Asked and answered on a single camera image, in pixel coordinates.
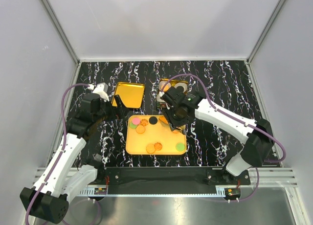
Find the black sandwich cookie top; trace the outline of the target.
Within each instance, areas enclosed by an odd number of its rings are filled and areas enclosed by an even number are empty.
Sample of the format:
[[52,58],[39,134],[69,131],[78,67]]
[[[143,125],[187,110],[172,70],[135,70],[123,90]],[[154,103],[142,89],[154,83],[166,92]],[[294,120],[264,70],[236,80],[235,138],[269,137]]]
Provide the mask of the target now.
[[157,124],[157,122],[158,122],[158,119],[155,116],[151,116],[149,118],[149,123],[150,124],[155,125],[155,124]]

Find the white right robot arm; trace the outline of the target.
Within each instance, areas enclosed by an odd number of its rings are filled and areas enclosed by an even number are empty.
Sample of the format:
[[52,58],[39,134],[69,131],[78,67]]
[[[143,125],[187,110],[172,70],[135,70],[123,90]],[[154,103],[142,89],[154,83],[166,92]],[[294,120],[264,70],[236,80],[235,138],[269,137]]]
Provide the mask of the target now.
[[162,115],[133,115],[128,121],[126,152],[131,155],[182,155],[187,150],[185,127],[194,119],[208,122],[239,140],[243,149],[224,166],[224,182],[233,184],[240,174],[261,167],[274,145],[271,125],[239,116],[200,92],[170,87],[160,94],[166,103]]

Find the black sandwich cookie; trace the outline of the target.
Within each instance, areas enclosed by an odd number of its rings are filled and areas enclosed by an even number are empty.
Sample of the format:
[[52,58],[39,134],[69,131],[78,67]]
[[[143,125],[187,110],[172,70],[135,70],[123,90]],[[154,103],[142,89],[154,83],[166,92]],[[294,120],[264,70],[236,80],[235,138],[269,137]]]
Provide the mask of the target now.
[[151,116],[149,118],[149,123],[150,124],[155,125],[155,124],[157,124],[157,122],[158,122],[158,119],[155,116]]
[[177,90],[180,92],[185,92],[185,88],[183,86],[178,86]]

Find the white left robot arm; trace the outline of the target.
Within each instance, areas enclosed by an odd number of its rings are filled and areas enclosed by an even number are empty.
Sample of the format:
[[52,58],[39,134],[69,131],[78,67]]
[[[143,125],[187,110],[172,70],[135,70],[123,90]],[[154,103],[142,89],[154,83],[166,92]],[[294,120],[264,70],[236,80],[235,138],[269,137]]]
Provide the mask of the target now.
[[114,96],[114,107],[105,95],[89,93],[83,96],[81,106],[66,124],[57,152],[42,176],[32,188],[23,188],[20,199],[26,209],[25,223],[29,216],[60,223],[70,202],[88,184],[100,184],[108,177],[100,160],[89,159],[70,179],[69,170],[76,157],[86,146],[99,124],[125,118],[129,112],[119,95]]

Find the orange fish cookie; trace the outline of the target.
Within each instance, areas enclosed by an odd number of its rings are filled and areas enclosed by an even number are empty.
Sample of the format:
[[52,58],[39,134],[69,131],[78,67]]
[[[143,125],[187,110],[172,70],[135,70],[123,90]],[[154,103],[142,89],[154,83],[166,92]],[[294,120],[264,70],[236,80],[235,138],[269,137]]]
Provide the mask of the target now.
[[160,116],[159,117],[159,121],[164,123],[164,124],[166,124],[166,125],[168,125],[168,121],[166,120],[166,118],[164,116]]

